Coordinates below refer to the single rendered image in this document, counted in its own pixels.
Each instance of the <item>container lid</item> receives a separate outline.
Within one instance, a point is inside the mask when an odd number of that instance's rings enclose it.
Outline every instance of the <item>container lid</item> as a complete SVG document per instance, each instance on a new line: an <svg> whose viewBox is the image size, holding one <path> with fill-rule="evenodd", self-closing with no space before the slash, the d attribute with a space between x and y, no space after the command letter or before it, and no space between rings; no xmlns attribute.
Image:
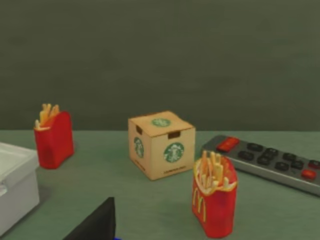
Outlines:
<svg viewBox="0 0 320 240"><path fill-rule="evenodd" d="M10 189L39 166L35 150L0 142L0 185Z"/></svg>
<svg viewBox="0 0 320 240"><path fill-rule="evenodd" d="M171 111L163 111L130 118L129 121L140 127L150 137L194 128Z"/></svg>

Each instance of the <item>red carton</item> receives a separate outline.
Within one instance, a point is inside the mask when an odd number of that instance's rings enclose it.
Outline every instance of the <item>red carton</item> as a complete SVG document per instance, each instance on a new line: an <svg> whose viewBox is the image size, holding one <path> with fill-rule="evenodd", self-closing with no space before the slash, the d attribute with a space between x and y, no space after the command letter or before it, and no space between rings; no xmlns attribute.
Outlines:
<svg viewBox="0 0 320 240"><path fill-rule="evenodd" d="M234 166L226 157L221 157L224 164L223 177L228 178L228 186L222 184L206 189L200 183L199 159L193 167L192 212L200 221L208 238L224 238L232 233L236 206L238 179Z"/></svg>
<svg viewBox="0 0 320 240"><path fill-rule="evenodd" d="M45 169L57 169L75 153L71 116L62 111L41 129L34 128L39 164Z"/></svg>

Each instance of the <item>dark green wall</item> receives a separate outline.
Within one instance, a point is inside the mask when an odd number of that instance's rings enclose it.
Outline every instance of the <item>dark green wall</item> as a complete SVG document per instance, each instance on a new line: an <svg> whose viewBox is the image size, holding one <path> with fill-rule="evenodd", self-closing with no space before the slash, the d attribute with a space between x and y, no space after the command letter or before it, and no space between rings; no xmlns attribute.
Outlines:
<svg viewBox="0 0 320 240"><path fill-rule="evenodd" d="M2 0L0 129L172 110L199 130L320 130L318 0Z"/></svg>

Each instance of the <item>brown box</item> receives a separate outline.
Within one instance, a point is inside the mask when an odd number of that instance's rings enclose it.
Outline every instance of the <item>brown box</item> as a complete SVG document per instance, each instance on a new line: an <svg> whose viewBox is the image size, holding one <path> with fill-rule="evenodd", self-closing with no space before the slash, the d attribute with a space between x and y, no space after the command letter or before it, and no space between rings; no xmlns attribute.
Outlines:
<svg viewBox="0 0 320 240"><path fill-rule="evenodd" d="M150 180L193 168L196 128L171 111L128 120L130 159Z"/></svg>

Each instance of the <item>remote control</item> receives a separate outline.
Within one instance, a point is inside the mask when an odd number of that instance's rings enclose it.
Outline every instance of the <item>remote control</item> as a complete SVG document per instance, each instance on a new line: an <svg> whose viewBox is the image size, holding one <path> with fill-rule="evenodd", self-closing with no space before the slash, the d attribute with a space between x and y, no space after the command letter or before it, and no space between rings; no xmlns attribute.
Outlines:
<svg viewBox="0 0 320 240"><path fill-rule="evenodd" d="M226 156L238 170L320 197L320 161L224 135L212 138L202 150Z"/></svg>

